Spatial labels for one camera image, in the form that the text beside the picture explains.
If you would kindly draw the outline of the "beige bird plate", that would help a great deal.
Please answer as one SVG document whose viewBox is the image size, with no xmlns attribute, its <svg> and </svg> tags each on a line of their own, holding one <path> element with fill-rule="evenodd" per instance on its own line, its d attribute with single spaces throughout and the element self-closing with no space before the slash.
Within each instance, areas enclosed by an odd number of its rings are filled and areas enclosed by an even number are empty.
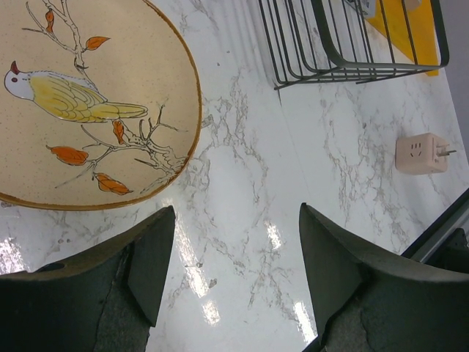
<svg viewBox="0 0 469 352">
<path fill-rule="evenodd" d="M 151 1 L 1 3 L 1 199 L 105 210 L 161 192 L 193 155 L 193 57 Z"/>
</svg>

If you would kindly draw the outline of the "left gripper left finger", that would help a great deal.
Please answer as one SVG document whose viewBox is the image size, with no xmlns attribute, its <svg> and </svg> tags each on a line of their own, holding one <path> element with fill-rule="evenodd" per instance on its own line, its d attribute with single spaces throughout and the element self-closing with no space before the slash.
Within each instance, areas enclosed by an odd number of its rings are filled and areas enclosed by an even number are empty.
<svg viewBox="0 0 469 352">
<path fill-rule="evenodd" d="M 3 351 L 144 351 L 157 323 L 173 207 L 34 272 L 1 276 Z"/>
</svg>

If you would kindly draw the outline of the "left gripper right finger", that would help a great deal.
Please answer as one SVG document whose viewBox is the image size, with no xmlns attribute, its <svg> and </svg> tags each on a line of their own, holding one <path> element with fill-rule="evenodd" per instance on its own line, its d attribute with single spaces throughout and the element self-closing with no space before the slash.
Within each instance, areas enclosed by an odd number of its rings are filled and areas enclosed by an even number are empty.
<svg viewBox="0 0 469 352">
<path fill-rule="evenodd" d="M 300 206 L 309 351 L 466 351 L 468 275 L 377 246 Z"/>
</svg>

